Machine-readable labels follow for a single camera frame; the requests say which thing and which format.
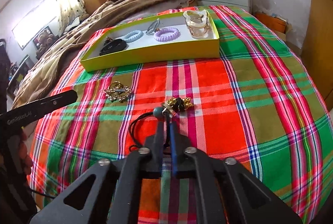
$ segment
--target spiral hair tie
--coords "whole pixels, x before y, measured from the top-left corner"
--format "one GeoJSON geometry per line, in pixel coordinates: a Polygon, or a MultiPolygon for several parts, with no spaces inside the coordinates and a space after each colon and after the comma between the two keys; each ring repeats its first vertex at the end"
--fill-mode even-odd
{"type": "Polygon", "coordinates": [[[143,35],[144,33],[141,30],[134,30],[121,38],[128,44],[139,40],[143,35]]]}
{"type": "Polygon", "coordinates": [[[154,33],[154,39],[158,42],[168,42],[175,40],[179,37],[180,32],[176,28],[164,28],[160,29],[157,32],[154,33]],[[161,36],[162,34],[173,32],[171,35],[161,36]]]}

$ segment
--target gold hair clip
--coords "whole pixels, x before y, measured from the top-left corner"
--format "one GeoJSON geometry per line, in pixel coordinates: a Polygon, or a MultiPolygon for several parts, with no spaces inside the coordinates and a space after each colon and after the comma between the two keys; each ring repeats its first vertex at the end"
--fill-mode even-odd
{"type": "Polygon", "coordinates": [[[186,97],[183,99],[181,99],[180,97],[179,98],[171,97],[165,103],[162,103],[164,111],[168,110],[172,116],[174,116],[177,111],[184,112],[193,106],[194,105],[191,103],[190,97],[186,97]]]}
{"type": "Polygon", "coordinates": [[[124,86],[119,81],[113,82],[107,89],[104,89],[103,92],[105,92],[106,97],[111,102],[118,100],[121,103],[128,100],[133,93],[131,88],[124,86]]]}

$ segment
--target hair accessory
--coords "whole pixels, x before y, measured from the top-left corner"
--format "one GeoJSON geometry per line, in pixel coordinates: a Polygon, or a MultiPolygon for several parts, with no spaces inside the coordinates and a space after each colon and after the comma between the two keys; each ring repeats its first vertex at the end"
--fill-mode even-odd
{"type": "Polygon", "coordinates": [[[187,109],[193,107],[194,105],[191,103],[191,98],[186,97],[186,98],[174,98],[171,97],[168,101],[166,101],[166,104],[171,107],[175,112],[180,111],[184,112],[187,109]]]}
{"type": "Polygon", "coordinates": [[[155,32],[154,39],[158,42],[168,42],[174,39],[177,39],[180,35],[180,32],[176,28],[163,28],[155,32]],[[172,32],[171,35],[161,36],[162,34],[172,32]]]}
{"type": "Polygon", "coordinates": [[[114,52],[122,51],[126,48],[126,42],[123,39],[115,39],[111,42],[104,44],[104,47],[101,49],[99,55],[107,55],[114,52]]]}
{"type": "Polygon", "coordinates": [[[147,29],[146,34],[147,35],[154,35],[156,31],[159,30],[159,18],[156,19],[147,29]]]}
{"type": "Polygon", "coordinates": [[[111,37],[106,37],[104,41],[104,45],[107,45],[109,42],[111,42],[113,39],[111,37]]]}
{"type": "Polygon", "coordinates": [[[192,11],[187,10],[183,13],[186,20],[186,25],[193,38],[200,38],[210,30],[207,11],[192,11]]]}
{"type": "Polygon", "coordinates": [[[143,35],[144,33],[141,30],[134,30],[121,37],[121,39],[125,40],[125,42],[129,44],[139,40],[143,35]]]}
{"type": "Polygon", "coordinates": [[[103,90],[106,94],[106,97],[111,101],[124,102],[127,100],[133,93],[132,89],[124,86],[119,81],[113,82],[107,89],[103,90]]]}

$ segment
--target plaid bedsheet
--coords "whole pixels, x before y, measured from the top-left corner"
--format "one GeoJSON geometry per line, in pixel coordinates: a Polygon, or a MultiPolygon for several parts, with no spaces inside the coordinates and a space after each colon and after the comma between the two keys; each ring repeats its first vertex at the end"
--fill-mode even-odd
{"type": "MultiPolygon", "coordinates": [[[[74,89],[77,102],[38,122],[31,188],[55,195],[98,159],[125,157],[131,121],[171,96],[191,97],[195,107],[179,116],[179,130],[193,146],[238,159],[304,223],[316,215],[333,186],[332,124],[323,99],[300,60],[253,16],[236,7],[199,9],[209,11],[219,31],[219,59],[87,73],[79,57],[105,30],[95,33],[53,92],[74,89]],[[128,102],[111,103],[101,92],[116,80],[132,87],[128,102]]],[[[143,143],[156,125],[147,118],[135,135],[143,143]]],[[[193,182],[172,178],[170,169],[165,157],[162,178],[144,180],[139,223],[195,223],[193,182]]],[[[40,207],[49,202],[35,200],[40,207]]]]}

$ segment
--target hand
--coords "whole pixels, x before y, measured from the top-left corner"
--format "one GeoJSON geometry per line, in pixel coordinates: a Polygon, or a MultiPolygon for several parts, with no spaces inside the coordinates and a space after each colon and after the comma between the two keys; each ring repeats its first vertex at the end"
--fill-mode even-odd
{"type": "MultiPolygon", "coordinates": [[[[20,157],[20,159],[22,159],[24,173],[26,175],[30,175],[33,162],[31,160],[30,156],[28,155],[28,149],[24,143],[25,140],[27,140],[27,135],[22,131],[21,142],[19,144],[19,157],[20,157]]],[[[0,166],[3,164],[4,164],[3,156],[0,154],[0,166]]]]}

